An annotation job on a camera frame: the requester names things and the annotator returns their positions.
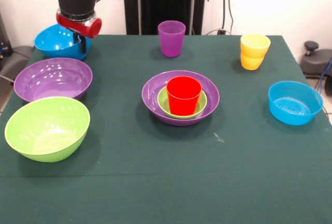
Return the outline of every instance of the purple cup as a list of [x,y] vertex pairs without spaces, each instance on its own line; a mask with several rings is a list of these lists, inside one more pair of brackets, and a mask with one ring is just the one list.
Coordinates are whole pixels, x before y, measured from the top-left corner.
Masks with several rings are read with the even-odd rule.
[[177,57],[182,52],[186,25],[174,20],[161,22],[158,25],[161,53],[166,57]]

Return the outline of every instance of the purple bowl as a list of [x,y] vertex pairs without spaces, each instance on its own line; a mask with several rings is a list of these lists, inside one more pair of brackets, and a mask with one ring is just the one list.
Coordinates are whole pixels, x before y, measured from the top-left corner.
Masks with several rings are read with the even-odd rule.
[[51,58],[26,67],[16,77],[15,93],[27,102],[64,96],[79,100],[92,82],[91,68],[72,58]]
[[[193,119],[173,119],[168,117],[158,105],[158,93],[166,86],[167,82],[175,76],[187,75],[198,80],[202,85],[202,90],[206,93],[207,104],[203,112]],[[216,85],[203,75],[191,71],[175,70],[163,72],[151,78],[145,83],[142,90],[142,99],[146,107],[161,121],[177,126],[187,126],[200,122],[209,116],[218,106],[220,96]]]

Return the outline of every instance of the lime green bowl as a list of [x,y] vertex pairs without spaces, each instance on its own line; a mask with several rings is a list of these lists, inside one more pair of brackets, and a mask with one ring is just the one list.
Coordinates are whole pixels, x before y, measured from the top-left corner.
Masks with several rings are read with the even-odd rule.
[[158,93],[159,107],[167,116],[169,116],[173,119],[193,119],[196,116],[200,115],[200,113],[203,112],[204,108],[206,107],[207,102],[208,102],[208,99],[206,97],[206,94],[202,90],[201,94],[199,96],[197,107],[196,107],[194,114],[186,115],[186,116],[179,116],[179,115],[171,114],[170,106],[168,103],[167,88],[166,87],[162,88]]
[[39,162],[58,162],[82,143],[90,124],[84,104],[69,97],[47,97],[17,110],[5,127],[8,145]]

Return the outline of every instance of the red cup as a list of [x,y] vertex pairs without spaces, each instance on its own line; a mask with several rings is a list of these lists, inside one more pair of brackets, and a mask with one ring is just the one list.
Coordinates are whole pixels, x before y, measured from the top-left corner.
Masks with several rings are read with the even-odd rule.
[[171,114],[194,114],[202,91],[199,81],[190,76],[176,76],[167,83],[166,88]]

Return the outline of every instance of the bowl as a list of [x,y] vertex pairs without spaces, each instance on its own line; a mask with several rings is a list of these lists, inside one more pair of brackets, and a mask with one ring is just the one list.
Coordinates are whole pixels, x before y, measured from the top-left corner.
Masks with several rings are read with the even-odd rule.
[[81,40],[74,43],[73,32],[59,24],[52,25],[41,31],[34,40],[34,46],[46,57],[66,57],[83,60],[91,48],[91,39],[86,37],[87,52],[80,49]]
[[203,110],[206,107],[206,104],[208,102],[208,99],[206,98],[206,94],[204,93],[204,91],[201,91],[201,94],[199,96],[198,99],[198,103],[197,103],[197,107],[196,110],[194,112],[194,114],[192,115],[186,115],[186,116],[179,116],[179,115],[174,115],[170,112],[170,106],[169,106],[169,100],[168,100],[168,96],[167,96],[167,88],[164,87],[160,90],[160,92],[158,93],[158,105],[161,108],[161,110],[169,117],[174,118],[174,119],[192,119],[198,115],[200,115]]
[[7,144],[21,155],[39,162],[58,162],[82,143],[90,113],[80,101],[49,97],[17,110],[5,127]]
[[[167,82],[175,76],[191,76],[202,85],[202,90],[207,97],[206,107],[201,114],[192,119],[174,119],[164,113],[158,105],[158,93],[167,85]],[[176,126],[188,126],[204,120],[217,108],[220,100],[219,91],[214,83],[207,77],[185,70],[167,71],[149,79],[142,88],[142,100],[148,110],[159,120]]]
[[306,84],[280,81],[269,89],[270,112],[282,123],[307,124],[322,108],[322,97]]
[[14,91],[27,102],[51,96],[79,100],[92,82],[91,68],[72,58],[51,58],[22,70],[14,81]]

